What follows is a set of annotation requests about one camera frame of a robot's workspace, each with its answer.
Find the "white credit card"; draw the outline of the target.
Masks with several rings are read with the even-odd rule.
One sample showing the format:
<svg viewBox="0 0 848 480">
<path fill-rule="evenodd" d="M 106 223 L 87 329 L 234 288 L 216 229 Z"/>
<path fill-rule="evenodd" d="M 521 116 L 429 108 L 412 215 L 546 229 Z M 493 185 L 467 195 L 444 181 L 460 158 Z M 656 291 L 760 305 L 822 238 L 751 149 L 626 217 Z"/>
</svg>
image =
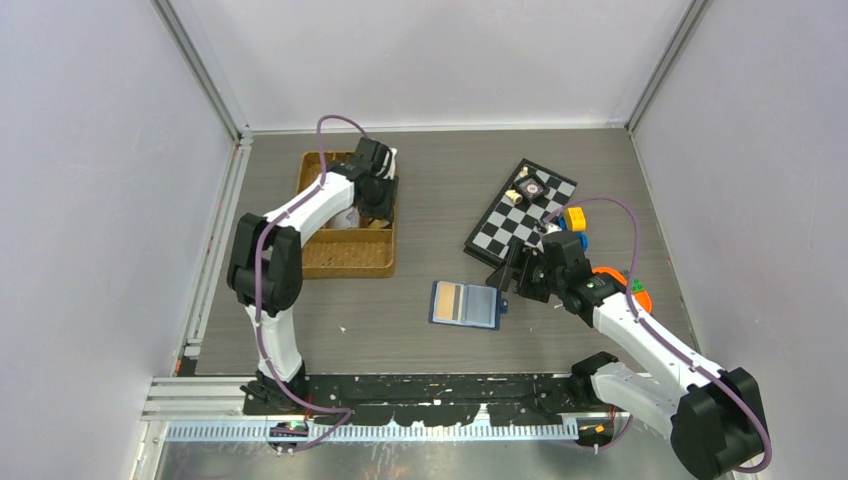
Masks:
<svg viewBox="0 0 848 480">
<path fill-rule="evenodd" d="M 355 207 L 348 208 L 328 221 L 330 229 L 357 229 L 360 227 L 360 215 Z"/>
</svg>

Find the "tan credit card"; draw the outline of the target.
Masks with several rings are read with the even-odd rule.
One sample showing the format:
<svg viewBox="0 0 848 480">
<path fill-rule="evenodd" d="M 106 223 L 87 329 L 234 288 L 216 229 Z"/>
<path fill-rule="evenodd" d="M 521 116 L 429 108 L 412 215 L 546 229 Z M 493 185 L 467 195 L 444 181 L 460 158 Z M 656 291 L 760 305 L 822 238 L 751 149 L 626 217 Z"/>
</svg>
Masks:
<svg viewBox="0 0 848 480">
<path fill-rule="evenodd" d="M 433 303 L 433 321 L 437 323 L 460 323 L 464 304 L 465 286 L 463 284 L 437 282 Z"/>
</svg>

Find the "blue card holder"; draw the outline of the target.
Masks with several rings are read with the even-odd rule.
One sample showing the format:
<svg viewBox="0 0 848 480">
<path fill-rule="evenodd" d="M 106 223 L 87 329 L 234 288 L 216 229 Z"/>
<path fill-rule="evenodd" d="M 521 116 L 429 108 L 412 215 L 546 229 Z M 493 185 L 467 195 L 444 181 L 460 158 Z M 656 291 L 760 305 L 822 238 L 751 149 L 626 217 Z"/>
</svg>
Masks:
<svg viewBox="0 0 848 480">
<path fill-rule="evenodd" d="M 465 286 L 465 304 L 463 316 L 460 323 L 437 323 L 433 321 L 433 303 L 436 283 L 444 281 L 437 280 L 432 284 L 431 300 L 429 303 L 428 321 L 431 324 L 474 328 L 483 330 L 498 330 L 501 317 L 508 312 L 509 302 L 498 291 L 489 286 L 481 286 L 467 283 L 458 283 Z"/>
</svg>

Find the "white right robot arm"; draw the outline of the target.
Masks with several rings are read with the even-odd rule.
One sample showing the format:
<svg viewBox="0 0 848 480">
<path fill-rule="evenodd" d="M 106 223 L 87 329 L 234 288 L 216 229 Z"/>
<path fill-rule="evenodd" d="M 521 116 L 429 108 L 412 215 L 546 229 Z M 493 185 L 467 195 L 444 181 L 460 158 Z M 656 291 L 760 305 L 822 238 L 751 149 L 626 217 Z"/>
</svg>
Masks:
<svg viewBox="0 0 848 480">
<path fill-rule="evenodd" d="M 570 392 L 580 408 L 625 410 L 662 435 L 698 479 L 755 473 L 770 463 L 773 446 L 755 378 L 743 368 L 721 367 L 675 337 L 625 282 L 592 267 L 577 234 L 548 233 L 536 247 L 511 242 L 486 283 L 539 302 L 557 297 L 646 370 L 641 376 L 608 352 L 573 364 Z"/>
</svg>

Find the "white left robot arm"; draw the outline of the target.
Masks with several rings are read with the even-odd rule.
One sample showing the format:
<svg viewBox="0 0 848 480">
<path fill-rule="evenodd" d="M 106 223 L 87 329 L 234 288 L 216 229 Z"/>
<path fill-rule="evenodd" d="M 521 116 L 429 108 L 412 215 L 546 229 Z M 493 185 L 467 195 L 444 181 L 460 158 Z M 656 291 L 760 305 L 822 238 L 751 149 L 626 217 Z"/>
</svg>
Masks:
<svg viewBox="0 0 848 480">
<path fill-rule="evenodd" d="M 341 160 L 319 156 L 317 178 L 285 205 L 247 213 L 236 226 L 226 281 L 252 318 L 258 378 L 272 382 L 268 400 L 298 412 L 307 398 L 296 344 L 294 305 L 303 286 L 303 247 L 333 217 L 354 208 L 368 220 L 393 223 L 399 179 L 396 149 L 362 137 Z"/>
</svg>

